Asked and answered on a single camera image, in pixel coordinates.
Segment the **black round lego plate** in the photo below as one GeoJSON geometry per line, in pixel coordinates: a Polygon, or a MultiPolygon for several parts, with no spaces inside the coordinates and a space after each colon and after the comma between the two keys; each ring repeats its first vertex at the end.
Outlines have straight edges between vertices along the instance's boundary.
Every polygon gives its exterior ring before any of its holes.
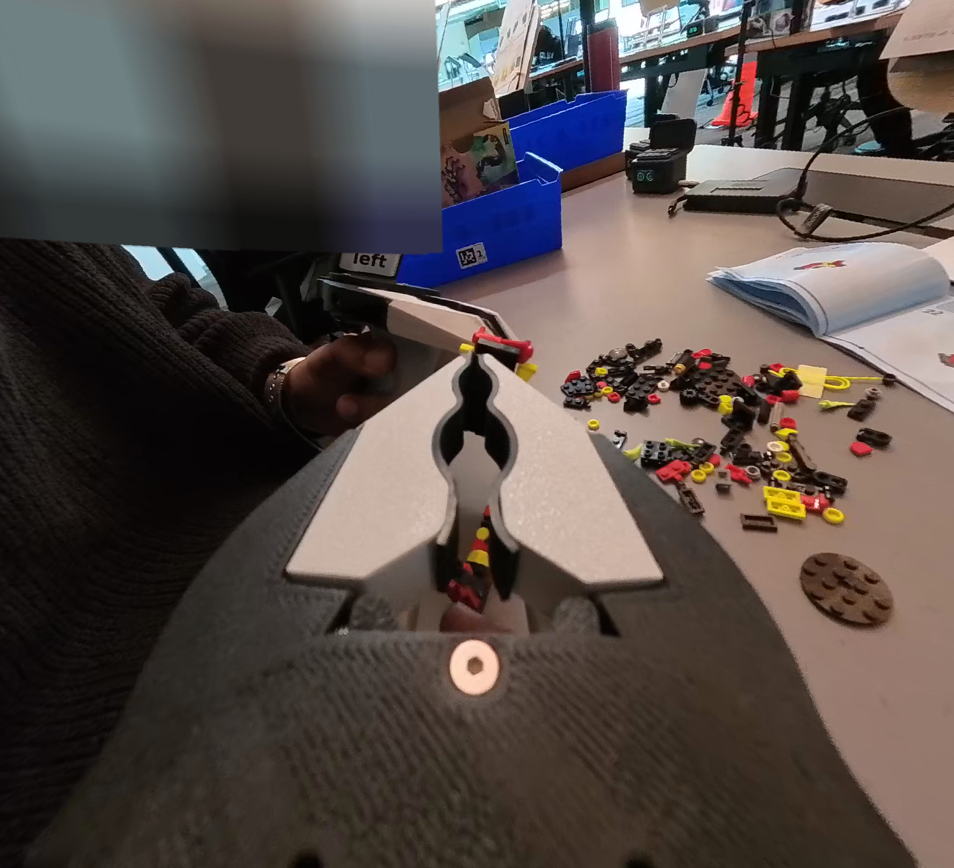
{"type": "Polygon", "coordinates": [[[804,596],[836,621],[876,627],[894,615],[894,596],[887,581],[854,557],[834,552],[811,554],[798,575],[804,596]]]}

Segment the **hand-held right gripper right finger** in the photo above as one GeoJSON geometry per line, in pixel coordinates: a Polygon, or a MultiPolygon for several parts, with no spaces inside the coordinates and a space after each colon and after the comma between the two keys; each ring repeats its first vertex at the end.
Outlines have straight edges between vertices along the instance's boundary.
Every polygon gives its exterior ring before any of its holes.
{"type": "Polygon", "coordinates": [[[592,436],[493,356],[489,439],[506,459],[488,501],[490,565],[503,599],[553,615],[566,598],[656,586],[664,576],[592,436]]]}

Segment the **person's left hand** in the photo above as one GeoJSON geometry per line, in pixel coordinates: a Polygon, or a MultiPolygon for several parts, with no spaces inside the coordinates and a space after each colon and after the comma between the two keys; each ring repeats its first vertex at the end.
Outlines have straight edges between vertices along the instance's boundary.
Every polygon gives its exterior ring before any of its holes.
{"type": "Polygon", "coordinates": [[[346,335],[318,347],[285,377],[281,402],[290,421],[316,437],[336,436],[386,408],[393,395],[380,390],[397,350],[369,333],[346,335]]]}

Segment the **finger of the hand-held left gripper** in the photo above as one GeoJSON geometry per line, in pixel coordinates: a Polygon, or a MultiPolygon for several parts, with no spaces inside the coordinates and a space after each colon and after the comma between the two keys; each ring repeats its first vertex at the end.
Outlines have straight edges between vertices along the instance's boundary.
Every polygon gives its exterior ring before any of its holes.
{"type": "Polygon", "coordinates": [[[473,335],[496,336],[493,314],[481,306],[437,295],[387,291],[387,333],[397,361],[444,361],[473,335]]]}

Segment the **lego instruction booklet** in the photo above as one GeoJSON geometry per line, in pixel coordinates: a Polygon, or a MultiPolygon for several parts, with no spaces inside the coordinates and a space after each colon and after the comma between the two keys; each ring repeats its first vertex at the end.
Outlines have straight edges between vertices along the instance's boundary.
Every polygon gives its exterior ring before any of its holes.
{"type": "Polygon", "coordinates": [[[927,250],[876,241],[795,248],[707,280],[953,411],[952,285],[927,250]]]}

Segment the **dark grey laptop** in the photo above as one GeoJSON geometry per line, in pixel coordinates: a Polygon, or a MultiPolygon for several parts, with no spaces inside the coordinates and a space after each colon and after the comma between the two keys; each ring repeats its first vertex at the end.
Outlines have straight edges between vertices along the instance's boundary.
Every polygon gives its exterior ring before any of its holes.
{"type": "Polygon", "coordinates": [[[802,201],[883,227],[925,218],[952,203],[951,185],[811,171],[802,201]]]}

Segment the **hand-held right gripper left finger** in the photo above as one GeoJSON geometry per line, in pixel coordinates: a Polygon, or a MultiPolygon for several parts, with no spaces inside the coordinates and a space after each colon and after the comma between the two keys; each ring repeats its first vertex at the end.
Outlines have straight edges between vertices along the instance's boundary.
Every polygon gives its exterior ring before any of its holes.
{"type": "Polygon", "coordinates": [[[286,575],[300,583],[370,594],[402,613],[436,589],[432,550],[456,515],[435,433],[459,397],[458,356],[364,422],[286,575]]]}

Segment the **blue plastic storage bin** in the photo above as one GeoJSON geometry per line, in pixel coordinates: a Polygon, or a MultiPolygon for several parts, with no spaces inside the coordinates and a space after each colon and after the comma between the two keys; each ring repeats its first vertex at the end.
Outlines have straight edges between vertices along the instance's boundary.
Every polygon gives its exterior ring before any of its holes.
{"type": "Polygon", "coordinates": [[[562,170],[586,166],[624,148],[628,93],[581,93],[508,119],[517,161],[532,153],[562,170]]]}
{"type": "Polygon", "coordinates": [[[561,169],[528,153],[521,182],[442,210],[443,251],[407,254],[402,285],[437,288],[562,248],[561,169]]]}

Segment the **orange cone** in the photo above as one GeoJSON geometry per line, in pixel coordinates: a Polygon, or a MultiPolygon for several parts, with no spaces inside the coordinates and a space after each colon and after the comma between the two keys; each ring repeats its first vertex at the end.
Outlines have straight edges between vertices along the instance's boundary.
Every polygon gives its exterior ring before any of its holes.
{"type": "Polygon", "coordinates": [[[757,61],[747,59],[742,66],[742,79],[738,88],[738,97],[734,99],[733,87],[725,96],[722,110],[716,116],[710,126],[712,128],[729,128],[731,125],[732,112],[735,113],[735,127],[738,130],[745,130],[757,122],[755,111],[755,87],[757,81],[757,61]]]}

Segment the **background workbench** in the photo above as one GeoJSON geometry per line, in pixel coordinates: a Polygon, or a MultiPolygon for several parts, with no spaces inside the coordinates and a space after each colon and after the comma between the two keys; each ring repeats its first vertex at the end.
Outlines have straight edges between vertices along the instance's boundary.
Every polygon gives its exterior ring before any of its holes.
{"type": "MultiPolygon", "coordinates": [[[[757,59],[762,82],[755,146],[799,151],[816,88],[833,84],[876,63],[904,8],[836,25],[808,29],[771,40],[747,42],[744,51],[757,59]]],[[[623,81],[649,78],[643,104],[643,121],[649,125],[662,102],[664,76],[706,70],[739,51],[740,27],[733,25],[688,39],[644,48],[623,55],[618,62],[623,81]]]]}

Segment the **black charging case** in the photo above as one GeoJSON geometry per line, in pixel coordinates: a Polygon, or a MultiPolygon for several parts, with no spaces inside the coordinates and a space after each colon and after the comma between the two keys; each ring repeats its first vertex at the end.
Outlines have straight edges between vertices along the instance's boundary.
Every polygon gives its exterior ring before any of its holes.
{"type": "Polygon", "coordinates": [[[634,194],[673,194],[686,178],[687,157],[696,144],[697,122],[662,114],[650,126],[649,138],[625,153],[625,172],[634,194]]]}

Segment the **brown cardboard box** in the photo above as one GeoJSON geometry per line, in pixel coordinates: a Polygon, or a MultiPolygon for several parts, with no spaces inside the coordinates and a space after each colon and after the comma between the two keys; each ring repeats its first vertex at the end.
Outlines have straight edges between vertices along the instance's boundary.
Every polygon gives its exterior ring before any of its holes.
{"type": "Polygon", "coordinates": [[[464,150],[465,141],[504,121],[492,80],[475,79],[439,92],[440,148],[464,150]]]}

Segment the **pile of loose lego pieces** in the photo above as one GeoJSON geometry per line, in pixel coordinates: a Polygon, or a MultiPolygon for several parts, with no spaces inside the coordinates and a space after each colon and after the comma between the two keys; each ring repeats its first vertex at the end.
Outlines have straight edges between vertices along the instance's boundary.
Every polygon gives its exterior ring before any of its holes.
{"type": "Polygon", "coordinates": [[[821,412],[843,411],[861,424],[848,444],[849,453],[868,457],[892,443],[888,433],[874,429],[869,421],[883,390],[899,385],[898,378],[890,373],[834,376],[782,362],[738,373],[729,356],[705,347],[652,362],[662,351],[660,338],[628,343],[595,357],[584,369],[570,371],[559,388],[564,407],[583,413],[604,400],[634,415],[647,414],[673,399],[685,410],[708,411],[717,416],[722,429],[717,441],[664,437],[627,447],[626,431],[614,430],[613,444],[669,488],[679,504],[675,485],[685,481],[701,504],[701,489],[709,485],[725,501],[738,491],[756,495],[762,511],[746,514],[769,514],[778,524],[799,524],[811,517],[830,526],[844,523],[838,502],[847,493],[848,481],[823,470],[810,456],[792,409],[801,401],[814,400],[821,412]]]}

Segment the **cardboard sign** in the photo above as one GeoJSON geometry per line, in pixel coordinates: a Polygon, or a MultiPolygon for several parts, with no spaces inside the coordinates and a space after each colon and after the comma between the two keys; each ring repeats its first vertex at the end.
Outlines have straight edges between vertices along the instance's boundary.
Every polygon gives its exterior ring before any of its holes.
{"type": "Polygon", "coordinates": [[[491,76],[496,98],[526,88],[539,26],[535,0],[507,0],[491,76]]]}

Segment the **black flat box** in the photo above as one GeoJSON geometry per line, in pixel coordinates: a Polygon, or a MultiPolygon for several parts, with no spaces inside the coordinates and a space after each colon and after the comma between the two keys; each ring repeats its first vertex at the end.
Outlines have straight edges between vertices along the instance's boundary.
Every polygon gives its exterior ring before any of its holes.
{"type": "Polygon", "coordinates": [[[784,177],[709,180],[688,189],[679,204],[684,212],[771,216],[795,192],[796,183],[784,177]]]}

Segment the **person's left forearm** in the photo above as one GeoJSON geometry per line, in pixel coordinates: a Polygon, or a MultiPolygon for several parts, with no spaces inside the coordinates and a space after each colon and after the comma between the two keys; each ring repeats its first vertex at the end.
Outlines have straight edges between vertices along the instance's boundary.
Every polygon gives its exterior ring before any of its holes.
{"type": "Polygon", "coordinates": [[[285,377],[309,354],[286,326],[266,313],[224,310],[181,274],[152,280],[125,250],[118,257],[158,316],[161,341],[185,365],[190,385],[210,391],[217,404],[276,435],[283,446],[319,452],[319,437],[298,430],[281,402],[285,377]]]}

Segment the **person's black knit sweater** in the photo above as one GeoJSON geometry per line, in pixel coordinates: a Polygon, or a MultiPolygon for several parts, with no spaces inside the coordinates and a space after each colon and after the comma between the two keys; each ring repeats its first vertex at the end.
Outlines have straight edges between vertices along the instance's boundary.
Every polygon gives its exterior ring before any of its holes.
{"type": "Polygon", "coordinates": [[[97,757],[209,556],[314,455],[189,384],[119,250],[2,239],[2,866],[97,757]]]}

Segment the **colourful picture card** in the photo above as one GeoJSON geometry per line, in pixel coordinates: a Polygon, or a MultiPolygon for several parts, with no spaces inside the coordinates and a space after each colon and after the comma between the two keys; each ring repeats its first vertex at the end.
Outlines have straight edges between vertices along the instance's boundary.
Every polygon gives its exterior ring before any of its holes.
{"type": "Polygon", "coordinates": [[[505,121],[485,126],[471,136],[443,144],[441,205],[448,208],[519,184],[510,129],[505,121]]]}

